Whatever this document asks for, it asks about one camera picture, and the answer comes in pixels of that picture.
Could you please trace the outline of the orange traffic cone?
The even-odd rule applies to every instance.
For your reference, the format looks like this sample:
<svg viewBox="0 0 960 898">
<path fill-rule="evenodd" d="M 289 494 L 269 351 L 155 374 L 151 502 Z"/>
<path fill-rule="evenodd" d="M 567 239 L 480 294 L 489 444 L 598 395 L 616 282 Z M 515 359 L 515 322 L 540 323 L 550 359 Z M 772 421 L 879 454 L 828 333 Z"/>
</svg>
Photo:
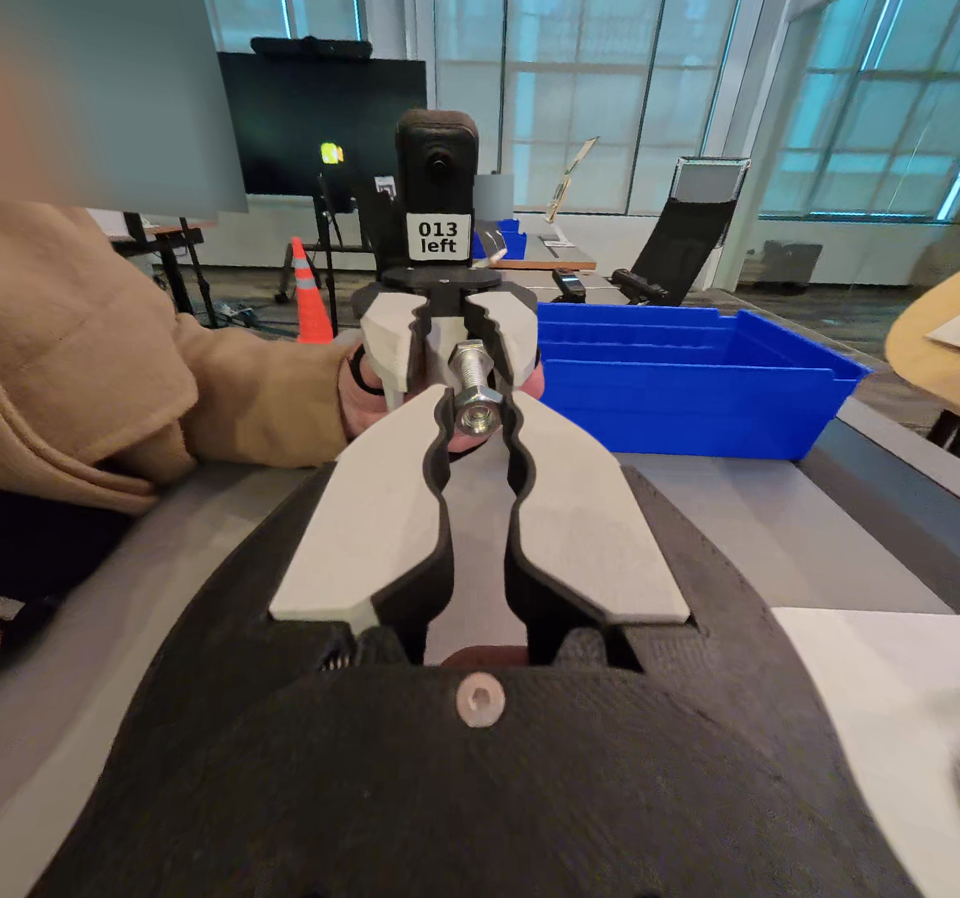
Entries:
<svg viewBox="0 0 960 898">
<path fill-rule="evenodd" d="M 290 245 L 298 322 L 296 340 L 306 345 L 329 345 L 334 333 L 314 267 L 301 239 L 292 237 Z"/>
</svg>

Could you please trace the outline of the silver framed panel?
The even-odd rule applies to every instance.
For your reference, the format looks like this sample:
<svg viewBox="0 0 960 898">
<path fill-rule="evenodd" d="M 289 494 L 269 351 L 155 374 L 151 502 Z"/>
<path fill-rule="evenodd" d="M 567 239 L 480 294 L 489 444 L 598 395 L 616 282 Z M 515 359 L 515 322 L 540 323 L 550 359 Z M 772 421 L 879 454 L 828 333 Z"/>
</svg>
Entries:
<svg viewBox="0 0 960 898">
<path fill-rule="evenodd" d="M 751 168 L 751 158 L 681 157 L 677 160 L 667 201 L 716 212 L 723 220 L 714 247 L 724 244 Z"/>
</svg>

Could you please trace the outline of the black video bar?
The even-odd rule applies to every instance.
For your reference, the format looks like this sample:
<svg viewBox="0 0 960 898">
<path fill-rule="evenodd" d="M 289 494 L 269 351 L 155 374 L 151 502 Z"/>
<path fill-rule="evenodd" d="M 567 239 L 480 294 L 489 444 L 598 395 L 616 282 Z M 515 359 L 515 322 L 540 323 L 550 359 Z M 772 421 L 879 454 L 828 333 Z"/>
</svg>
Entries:
<svg viewBox="0 0 960 898">
<path fill-rule="evenodd" d="M 338 61 L 363 63 L 372 58 L 373 46 L 366 40 L 325 40 L 256 37 L 250 50 L 259 57 L 278 61 Z"/>
</svg>

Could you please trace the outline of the person's beige coat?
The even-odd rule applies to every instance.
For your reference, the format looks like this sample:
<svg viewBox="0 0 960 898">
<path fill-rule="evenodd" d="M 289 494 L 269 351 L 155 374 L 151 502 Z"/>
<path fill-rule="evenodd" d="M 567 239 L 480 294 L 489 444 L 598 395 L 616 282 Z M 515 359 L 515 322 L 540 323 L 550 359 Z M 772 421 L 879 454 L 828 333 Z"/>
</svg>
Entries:
<svg viewBox="0 0 960 898">
<path fill-rule="evenodd" d="M 170 299 L 82 208 L 2 202 L 2 489 L 138 517 L 195 467 Z"/>
</svg>

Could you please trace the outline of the glass window wall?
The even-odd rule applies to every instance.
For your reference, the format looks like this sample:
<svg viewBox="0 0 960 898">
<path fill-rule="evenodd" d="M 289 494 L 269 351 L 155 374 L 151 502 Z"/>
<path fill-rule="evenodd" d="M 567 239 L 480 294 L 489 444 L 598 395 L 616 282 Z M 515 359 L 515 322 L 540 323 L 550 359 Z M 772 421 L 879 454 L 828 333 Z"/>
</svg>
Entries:
<svg viewBox="0 0 960 898">
<path fill-rule="evenodd" d="M 469 113 L 481 170 L 521 208 L 597 142 L 567 200 L 652 216 L 678 158 L 745 146 L 737 86 L 772 0 L 203 0 L 215 45 L 367 41 L 419 59 L 428 96 Z M 760 215 L 958 221 L 958 0 L 834 0 L 813 21 Z"/>
</svg>

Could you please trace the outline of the black controller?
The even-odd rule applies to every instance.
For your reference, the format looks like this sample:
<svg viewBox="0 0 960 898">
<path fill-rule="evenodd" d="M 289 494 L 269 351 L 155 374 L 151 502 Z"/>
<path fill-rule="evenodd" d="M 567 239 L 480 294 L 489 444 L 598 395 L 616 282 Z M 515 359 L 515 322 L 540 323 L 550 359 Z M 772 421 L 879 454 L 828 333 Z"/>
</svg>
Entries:
<svg viewBox="0 0 960 898">
<path fill-rule="evenodd" d="M 626 269 L 615 270 L 608 280 L 627 298 L 629 304 L 666 304 L 669 299 L 668 292 L 660 285 Z"/>
</svg>

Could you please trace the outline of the person's black inner garment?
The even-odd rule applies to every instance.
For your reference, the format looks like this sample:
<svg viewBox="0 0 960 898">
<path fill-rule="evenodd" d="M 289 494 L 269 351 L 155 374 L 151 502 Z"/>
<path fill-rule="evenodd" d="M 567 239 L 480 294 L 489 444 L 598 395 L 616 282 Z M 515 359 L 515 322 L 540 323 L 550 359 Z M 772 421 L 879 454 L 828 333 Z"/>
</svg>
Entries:
<svg viewBox="0 0 960 898">
<path fill-rule="evenodd" d="M 2 664 L 50 624 L 135 521 L 115 511 L 1 493 Z"/>
</svg>

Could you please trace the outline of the steel hex nut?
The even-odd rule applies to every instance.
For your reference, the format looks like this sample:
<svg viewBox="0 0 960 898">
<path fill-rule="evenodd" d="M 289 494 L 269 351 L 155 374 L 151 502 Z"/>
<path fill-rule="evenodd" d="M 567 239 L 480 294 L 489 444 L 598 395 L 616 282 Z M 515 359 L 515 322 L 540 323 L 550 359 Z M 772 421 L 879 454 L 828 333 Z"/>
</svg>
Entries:
<svg viewBox="0 0 960 898">
<path fill-rule="evenodd" d="M 486 385 L 464 388 L 454 397 L 454 428 L 470 438 L 486 437 L 501 425 L 503 396 Z"/>
</svg>

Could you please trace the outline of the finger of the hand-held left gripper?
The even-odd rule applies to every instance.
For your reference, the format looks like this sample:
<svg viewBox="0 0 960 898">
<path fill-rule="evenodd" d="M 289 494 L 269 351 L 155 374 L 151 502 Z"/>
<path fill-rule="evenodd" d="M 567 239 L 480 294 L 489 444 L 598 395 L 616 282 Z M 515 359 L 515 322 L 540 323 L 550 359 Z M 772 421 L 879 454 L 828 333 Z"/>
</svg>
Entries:
<svg viewBox="0 0 960 898">
<path fill-rule="evenodd" d="M 422 383 L 426 298 L 381 292 L 361 317 L 366 357 L 382 384 L 386 407 L 395 411 Z"/>
<path fill-rule="evenodd" d="M 493 369 L 507 388 L 519 388 L 533 375 L 538 354 L 535 298 L 518 290 L 490 290 L 464 301 L 468 334 L 481 341 Z"/>
</svg>

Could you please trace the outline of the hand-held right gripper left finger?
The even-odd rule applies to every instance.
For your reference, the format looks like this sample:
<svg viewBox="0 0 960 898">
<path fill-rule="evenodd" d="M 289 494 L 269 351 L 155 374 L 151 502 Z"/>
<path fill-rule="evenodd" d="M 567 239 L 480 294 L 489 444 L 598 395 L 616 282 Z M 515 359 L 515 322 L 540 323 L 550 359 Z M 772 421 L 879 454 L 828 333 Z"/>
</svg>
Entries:
<svg viewBox="0 0 960 898">
<path fill-rule="evenodd" d="M 269 606 L 277 621 L 339 622 L 355 638 L 392 629 L 422 664 L 429 624 L 450 603 L 453 390 L 430 386 L 338 458 Z"/>
</svg>

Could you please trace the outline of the black tripod stand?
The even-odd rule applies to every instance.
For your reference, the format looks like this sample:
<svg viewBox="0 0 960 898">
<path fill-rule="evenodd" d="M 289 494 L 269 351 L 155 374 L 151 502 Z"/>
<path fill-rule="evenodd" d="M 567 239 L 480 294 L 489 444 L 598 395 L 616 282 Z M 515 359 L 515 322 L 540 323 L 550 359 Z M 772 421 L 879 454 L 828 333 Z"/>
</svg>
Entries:
<svg viewBox="0 0 960 898">
<path fill-rule="evenodd" d="M 323 280 L 326 286 L 326 294 L 328 297 L 327 300 L 329 303 L 328 314 L 332 334 L 334 337 L 337 337 L 339 335 L 340 328 L 337 295 L 335 290 L 333 252 L 335 251 L 334 244 L 336 244 L 339 249 L 342 249 L 344 243 L 337 220 L 337 213 L 331 199 L 329 185 L 326 181 L 327 180 L 324 173 L 319 171 L 317 175 L 318 192 L 317 196 L 314 198 L 314 209 L 318 231 L 318 243 L 322 252 L 324 253 L 323 255 L 325 256 L 325 271 L 323 273 Z"/>
</svg>

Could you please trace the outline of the long blue plastic bin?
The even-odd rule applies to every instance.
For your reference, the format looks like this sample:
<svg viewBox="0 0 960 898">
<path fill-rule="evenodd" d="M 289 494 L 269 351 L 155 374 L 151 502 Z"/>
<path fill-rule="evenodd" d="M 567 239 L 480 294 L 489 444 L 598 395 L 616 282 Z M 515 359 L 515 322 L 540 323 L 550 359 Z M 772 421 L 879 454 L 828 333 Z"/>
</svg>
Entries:
<svg viewBox="0 0 960 898">
<path fill-rule="evenodd" d="M 612 452 L 799 461 L 872 372 L 745 309 L 537 315 L 542 402 Z"/>
</svg>

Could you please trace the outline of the steel hex bolt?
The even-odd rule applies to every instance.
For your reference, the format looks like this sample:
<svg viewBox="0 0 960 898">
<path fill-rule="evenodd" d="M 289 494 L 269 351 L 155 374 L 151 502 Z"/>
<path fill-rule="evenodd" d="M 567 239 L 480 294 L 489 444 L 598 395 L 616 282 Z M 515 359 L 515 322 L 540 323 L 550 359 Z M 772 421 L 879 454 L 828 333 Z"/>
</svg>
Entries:
<svg viewBox="0 0 960 898">
<path fill-rule="evenodd" d="M 495 368 L 483 341 L 477 339 L 458 342 L 447 366 L 459 390 L 469 393 L 489 387 L 489 377 Z"/>
</svg>

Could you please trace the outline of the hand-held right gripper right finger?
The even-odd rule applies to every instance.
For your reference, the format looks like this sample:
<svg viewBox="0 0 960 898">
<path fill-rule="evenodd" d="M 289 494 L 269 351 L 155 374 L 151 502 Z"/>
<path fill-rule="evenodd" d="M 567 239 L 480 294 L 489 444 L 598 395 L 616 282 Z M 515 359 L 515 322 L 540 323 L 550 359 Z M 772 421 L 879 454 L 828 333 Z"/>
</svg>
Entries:
<svg viewBox="0 0 960 898">
<path fill-rule="evenodd" d="M 552 664 L 569 633 L 675 628 L 690 605 L 628 475 L 592 435 L 528 394 L 503 420 L 514 498 L 505 552 L 510 610 L 530 664 Z"/>
</svg>

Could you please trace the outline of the small blue plastic bin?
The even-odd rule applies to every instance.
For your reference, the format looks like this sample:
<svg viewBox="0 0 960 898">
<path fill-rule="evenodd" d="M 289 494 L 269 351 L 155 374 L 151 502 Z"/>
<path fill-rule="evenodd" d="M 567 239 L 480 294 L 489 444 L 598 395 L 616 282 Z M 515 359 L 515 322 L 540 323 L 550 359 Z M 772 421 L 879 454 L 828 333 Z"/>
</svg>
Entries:
<svg viewBox="0 0 960 898">
<path fill-rule="evenodd" d="M 473 263 L 524 260 L 527 235 L 517 219 L 476 220 L 471 247 Z"/>
</svg>

